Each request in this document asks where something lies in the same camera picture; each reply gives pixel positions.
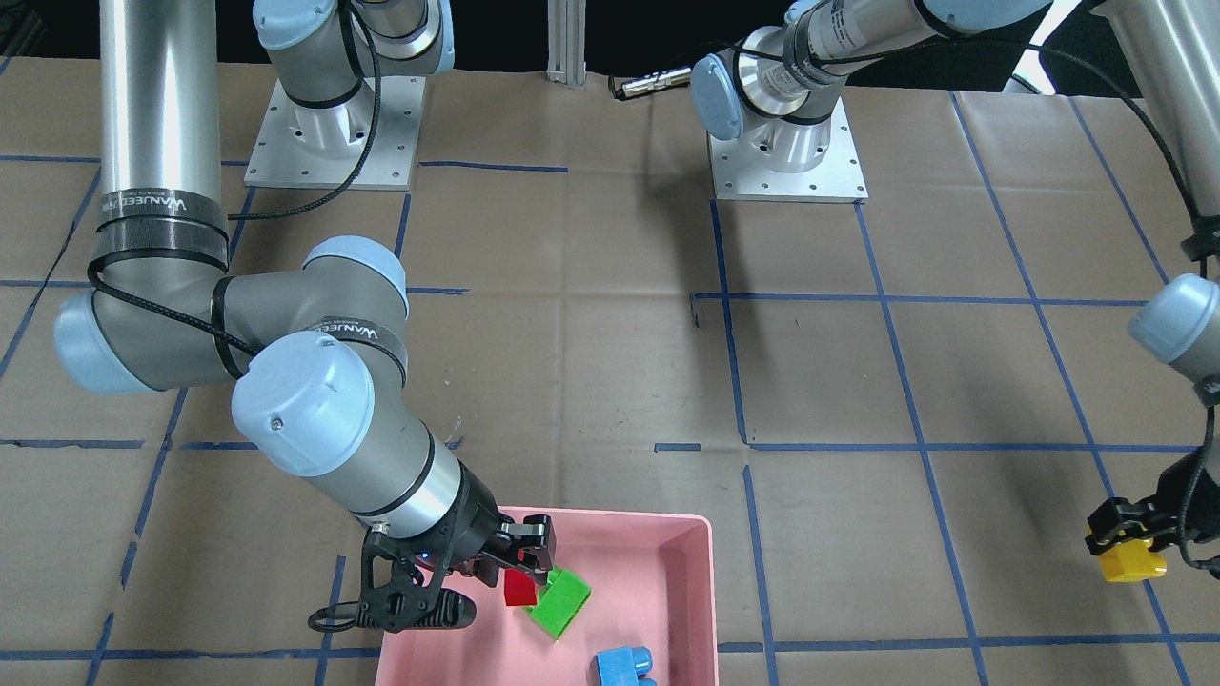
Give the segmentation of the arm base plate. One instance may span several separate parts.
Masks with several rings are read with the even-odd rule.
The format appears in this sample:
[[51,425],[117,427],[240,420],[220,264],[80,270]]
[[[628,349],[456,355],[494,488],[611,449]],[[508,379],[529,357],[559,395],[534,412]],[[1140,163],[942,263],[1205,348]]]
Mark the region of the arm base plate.
[[863,203],[870,198],[842,100],[811,126],[784,120],[733,140],[708,135],[712,190],[720,200]]
[[353,100],[329,109],[300,106],[274,84],[250,153],[246,186],[334,190],[371,142],[353,190],[410,190],[426,92],[421,74],[387,74],[379,82],[377,131],[370,135],[375,81],[367,79]]

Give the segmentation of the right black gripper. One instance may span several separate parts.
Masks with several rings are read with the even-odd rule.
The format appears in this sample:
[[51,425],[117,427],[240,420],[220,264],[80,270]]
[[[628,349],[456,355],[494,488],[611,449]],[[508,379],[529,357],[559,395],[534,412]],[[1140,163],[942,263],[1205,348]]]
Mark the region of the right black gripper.
[[458,498],[444,518],[418,536],[418,560],[429,570],[458,572],[479,555],[497,535],[497,564],[523,572],[538,587],[545,587],[555,566],[555,531],[551,516],[532,514],[521,522],[501,516],[497,500],[479,478],[461,468]]

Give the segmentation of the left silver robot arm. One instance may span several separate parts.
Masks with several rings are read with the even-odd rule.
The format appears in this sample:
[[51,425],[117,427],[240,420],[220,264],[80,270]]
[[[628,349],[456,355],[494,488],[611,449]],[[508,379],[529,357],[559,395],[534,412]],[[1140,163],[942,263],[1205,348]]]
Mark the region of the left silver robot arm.
[[1128,269],[1114,277],[1116,312],[1104,334],[1142,364],[1155,388],[1186,399],[1202,438],[1148,496],[1108,496],[1085,521],[1085,544],[1109,582],[1133,583],[1185,563],[1218,575],[1218,4],[1086,1],[1111,31],[1135,90],[1114,74],[1110,99],[1010,92],[928,92],[916,123],[902,114],[845,111],[852,74],[884,60],[939,52],[972,66],[1015,48],[999,31],[1033,20],[1048,1],[797,1],[775,26],[755,28],[699,59],[691,92],[720,200],[866,203],[919,221],[948,220],[936,201],[964,199],[965,216],[994,211],[1024,280],[1025,308],[1053,332],[1087,301],[1085,278],[1050,287],[1050,242],[1035,222],[1068,236],[1077,269]]

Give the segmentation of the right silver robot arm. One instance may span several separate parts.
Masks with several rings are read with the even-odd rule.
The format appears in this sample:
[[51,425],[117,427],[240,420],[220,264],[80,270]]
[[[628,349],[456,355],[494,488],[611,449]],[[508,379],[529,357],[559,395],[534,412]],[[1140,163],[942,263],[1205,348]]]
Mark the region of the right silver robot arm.
[[220,204],[216,10],[104,1],[102,187],[92,291],[52,332],[98,394],[234,382],[235,427],[403,559],[544,585],[554,535],[515,524],[403,399],[406,276],[383,244],[333,237],[301,269],[231,276]]

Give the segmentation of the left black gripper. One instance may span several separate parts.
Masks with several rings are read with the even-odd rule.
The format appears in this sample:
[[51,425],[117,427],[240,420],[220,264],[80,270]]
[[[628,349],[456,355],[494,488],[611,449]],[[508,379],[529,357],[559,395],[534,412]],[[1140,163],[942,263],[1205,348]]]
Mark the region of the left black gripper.
[[1131,502],[1111,496],[1087,516],[1087,551],[1102,555],[1128,541],[1150,541],[1160,553],[1176,547],[1182,560],[1203,572],[1219,572],[1218,555],[1198,559],[1190,544],[1218,540],[1218,481],[1207,472],[1207,452],[1197,448],[1166,468],[1159,476],[1155,494]]

